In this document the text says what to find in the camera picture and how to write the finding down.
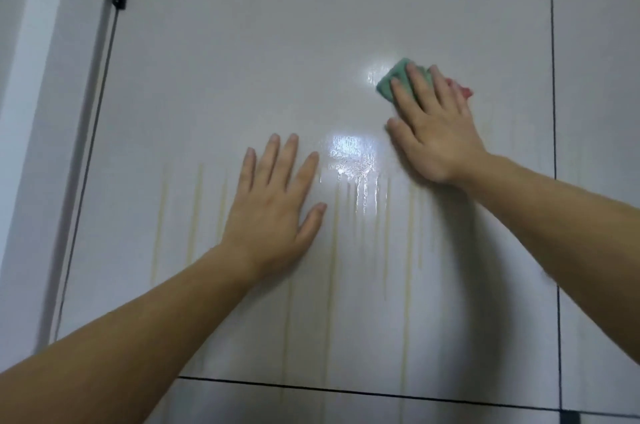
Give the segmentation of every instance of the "sponge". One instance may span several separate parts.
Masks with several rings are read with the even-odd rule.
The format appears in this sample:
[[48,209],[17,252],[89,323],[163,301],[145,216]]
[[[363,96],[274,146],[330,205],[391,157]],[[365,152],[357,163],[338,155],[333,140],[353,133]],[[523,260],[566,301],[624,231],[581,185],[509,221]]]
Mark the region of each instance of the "sponge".
[[[411,60],[409,58],[402,58],[402,60],[397,62],[394,67],[391,68],[391,70],[389,70],[389,72],[384,77],[382,77],[382,80],[378,82],[378,85],[376,85],[376,90],[378,90],[378,93],[385,97],[392,104],[394,103],[394,94],[391,90],[391,79],[394,77],[400,80],[400,83],[407,92],[413,94],[413,99],[415,100],[415,94],[413,93],[413,89],[411,87],[411,81],[406,74],[406,65],[410,62]],[[431,78],[431,73],[423,66],[419,66],[418,70],[420,70],[425,80],[427,80],[427,83],[431,85],[431,87],[433,87],[433,79]],[[447,78],[447,84],[451,86],[452,83],[453,80]],[[473,90],[467,87],[460,86],[460,90],[462,91],[462,96],[464,96],[467,100],[474,94]]]

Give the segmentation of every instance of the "forearm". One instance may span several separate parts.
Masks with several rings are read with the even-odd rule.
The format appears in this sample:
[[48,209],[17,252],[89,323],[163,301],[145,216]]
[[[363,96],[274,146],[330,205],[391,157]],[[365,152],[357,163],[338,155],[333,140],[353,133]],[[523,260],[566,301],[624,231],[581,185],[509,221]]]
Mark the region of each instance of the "forearm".
[[640,210],[489,154],[459,185],[640,362]]
[[244,297],[242,261],[213,249],[147,294],[0,375],[2,422],[140,423]]

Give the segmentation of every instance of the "green sponge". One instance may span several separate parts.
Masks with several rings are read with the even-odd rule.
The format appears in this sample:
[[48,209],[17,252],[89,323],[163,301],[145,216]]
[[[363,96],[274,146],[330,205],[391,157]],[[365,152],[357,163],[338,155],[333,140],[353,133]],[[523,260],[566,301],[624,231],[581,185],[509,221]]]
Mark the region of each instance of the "green sponge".
[[[402,60],[397,62],[394,67],[391,68],[391,70],[389,70],[389,72],[382,78],[382,80],[378,82],[378,85],[376,85],[376,90],[378,90],[378,93],[385,97],[391,103],[394,102],[394,94],[391,91],[391,79],[393,77],[400,80],[400,83],[407,92],[411,92],[413,94],[411,82],[406,74],[406,65],[410,62],[411,60],[409,58],[402,58]],[[425,80],[427,80],[429,85],[433,87],[433,80],[431,80],[431,74],[429,73],[429,71],[423,66],[419,66],[418,70],[422,72]]]

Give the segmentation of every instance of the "hand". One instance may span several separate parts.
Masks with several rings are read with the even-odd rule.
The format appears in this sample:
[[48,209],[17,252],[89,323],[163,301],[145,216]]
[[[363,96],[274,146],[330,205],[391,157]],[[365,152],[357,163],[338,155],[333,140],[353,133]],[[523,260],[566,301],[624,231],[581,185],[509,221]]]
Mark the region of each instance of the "hand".
[[319,156],[311,153],[289,182],[298,136],[292,134],[278,156],[279,147],[280,137],[274,134],[257,168],[255,151],[247,150],[220,243],[220,247],[247,263],[255,282],[300,258],[316,238],[326,211],[326,204],[318,203],[300,226],[300,210],[314,180]]
[[418,102],[393,79],[391,88],[404,120],[389,119],[388,131],[422,176],[456,184],[468,162],[486,153],[460,85],[449,86],[435,65],[429,69],[434,88],[413,63],[406,71]]

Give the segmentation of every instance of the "finger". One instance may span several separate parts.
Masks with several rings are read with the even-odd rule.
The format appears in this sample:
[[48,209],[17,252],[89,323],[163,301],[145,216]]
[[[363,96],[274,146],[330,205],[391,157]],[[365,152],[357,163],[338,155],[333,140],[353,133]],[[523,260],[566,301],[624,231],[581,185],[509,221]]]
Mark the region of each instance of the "finger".
[[318,203],[307,213],[307,217],[305,221],[302,222],[298,235],[296,236],[296,241],[294,242],[296,245],[296,256],[302,256],[309,247],[311,247],[320,227],[322,227],[325,212],[326,203]]
[[269,184],[279,148],[280,136],[272,134],[267,143],[267,147],[264,149],[264,154],[262,154],[258,162],[258,168],[255,170],[255,178],[253,179],[254,186],[265,186]]
[[252,147],[246,150],[242,169],[240,169],[240,177],[238,179],[238,188],[236,198],[242,197],[251,191],[253,184],[253,170],[255,169],[255,151]]
[[312,152],[309,154],[308,158],[302,166],[300,166],[296,177],[289,185],[288,193],[297,207],[301,207],[307,198],[311,184],[314,181],[314,176],[316,175],[319,160],[320,155],[318,153]]
[[469,110],[469,104],[467,104],[465,94],[462,92],[460,85],[458,85],[455,80],[451,84],[451,91],[456,102],[456,108],[458,109],[458,112],[460,112],[463,116],[471,116],[471,111]]
[[417,127],[420,118],[425,115],[422,109],[420,109],[420,105],[416,103],[412,95],[405,90],[400,80],[396,78],[391,79],[391,91],[394,94],[401,115],[412,127]]
[[402,119],[391,118],[387,121],[387,130],[394,142],[409,156],[420,147],[420,141],[415,138],[411,127]]
[[298,153],[298,135],[292,134],[289,136],[287,143],[282,148],[282,152],[278,156],[278,161],[273,168],[273,174],[271,175],[271,181],[269,185],[272,185],[276,189],[285,189],[289,182],[289,176],[291,176],[291,170],[293,169],[293,163],[296,161],[296,154]]
[[440,110],[440,104],[438,104],[438,99],[436,98],[433,88],[431,88],[431,85],[429,85],[429,82],[424,78],[424,75],[415,63],[408,63],[406,72],[407,75],[409,75],[411,87],[418,99],[418,103],[422,106],[422,110],[428,114],[433,114],[435,111]]
[[445,111],[455,112],[456,101],[451,93],[451,88],[447,85],[447,79],[442,76],[442,73],[436,65],[431,65],[429,68],[431,78],[433,79],[433,88],[436,92],[436,96],[440,101],[440,105]]

